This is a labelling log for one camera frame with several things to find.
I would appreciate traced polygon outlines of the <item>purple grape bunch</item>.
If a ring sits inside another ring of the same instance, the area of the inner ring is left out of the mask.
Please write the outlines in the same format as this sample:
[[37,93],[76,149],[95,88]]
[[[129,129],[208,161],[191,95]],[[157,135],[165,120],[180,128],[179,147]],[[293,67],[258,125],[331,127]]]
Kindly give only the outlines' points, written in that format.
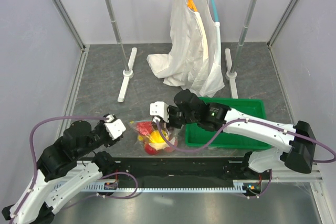
[[179,129],[175,129],[173,127],[168,127],[165,129],[166,133],[167,133],[167,140],[174,145],[175,147],[177,147],[178,145],[178,133],[179,133]]

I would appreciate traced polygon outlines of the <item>orange fruit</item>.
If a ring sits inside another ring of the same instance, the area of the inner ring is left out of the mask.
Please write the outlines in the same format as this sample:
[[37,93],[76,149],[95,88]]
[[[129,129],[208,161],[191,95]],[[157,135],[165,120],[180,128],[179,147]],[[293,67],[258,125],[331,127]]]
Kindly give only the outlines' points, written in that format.
[[161,137],[158,130],[152,131],[149,136],[149,144],[154,147],[161,147],[166,144],[165,140]]

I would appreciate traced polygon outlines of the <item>clear zip top bag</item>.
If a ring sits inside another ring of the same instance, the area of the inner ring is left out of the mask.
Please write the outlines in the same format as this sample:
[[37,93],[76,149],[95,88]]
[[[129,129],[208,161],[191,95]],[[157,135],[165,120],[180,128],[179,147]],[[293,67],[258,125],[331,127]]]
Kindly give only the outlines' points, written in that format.
[[[175,151],[166,141],[162,138],[157,125],[151,120],[131,121],[129,126],[136,132],[137,142],[143,147],[143,150],[149,155],[157,155],[163,152]],[[175,128],[166,128],[161,126],[161,132],[165,139],[175,147],[178,145],[177,133]]]

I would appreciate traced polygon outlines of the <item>red strawberry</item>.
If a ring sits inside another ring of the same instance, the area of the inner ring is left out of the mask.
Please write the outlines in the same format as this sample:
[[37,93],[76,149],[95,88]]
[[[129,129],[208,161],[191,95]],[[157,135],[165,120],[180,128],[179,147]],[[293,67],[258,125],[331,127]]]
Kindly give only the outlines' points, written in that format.
[[138,122],[136,125],[136,130],[140,135],[150,135],[153,131],[153,126],[151,121]]

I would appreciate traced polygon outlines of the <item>peach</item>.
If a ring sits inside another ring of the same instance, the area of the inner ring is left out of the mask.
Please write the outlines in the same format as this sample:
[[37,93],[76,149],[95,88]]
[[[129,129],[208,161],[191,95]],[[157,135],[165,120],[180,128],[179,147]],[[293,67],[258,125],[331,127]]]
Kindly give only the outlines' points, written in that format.
[[149,155],[156,155],[156,154],[158,154],[160,152],[159,150],[156,150],[155,148],[153,148],[152,146],[150,146],[149,143],[145,143],[144,150]]

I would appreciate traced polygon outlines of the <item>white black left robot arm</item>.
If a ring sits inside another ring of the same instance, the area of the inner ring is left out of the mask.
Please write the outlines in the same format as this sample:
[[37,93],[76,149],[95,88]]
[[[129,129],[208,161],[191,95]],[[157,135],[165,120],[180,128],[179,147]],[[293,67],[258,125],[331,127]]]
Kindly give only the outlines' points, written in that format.
[[47,147],[37,161],[37,177],[19,201],[2,210],[10,223],[51,223],[56,213],[91,182],[111,178],[115,173],[112,157],[98,152],[92,161],[60,188],[55,185],[77,167],[77,161],[100,146],[110,147],[120,140],[126,128],[120,119],[99,122],[75,121],[63,135]]

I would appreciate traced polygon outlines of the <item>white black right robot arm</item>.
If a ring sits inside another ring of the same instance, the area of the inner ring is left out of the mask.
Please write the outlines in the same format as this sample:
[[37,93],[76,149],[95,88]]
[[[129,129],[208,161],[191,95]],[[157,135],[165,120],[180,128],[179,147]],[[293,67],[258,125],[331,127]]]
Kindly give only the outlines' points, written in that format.
[[315,136],[309,123],[283,124],[260,119],[225,104],[206,103],[190,90],[182,90],[174,97],[174,105],[157,101],[150,105],[153,122],[164,122],[180,129],[183,125],[220,133],[249,137],[271,146],[260,152],[249,152],[240,166],[248,179],[269,169],[286,167],[294,172],[310,174],[316,149]]

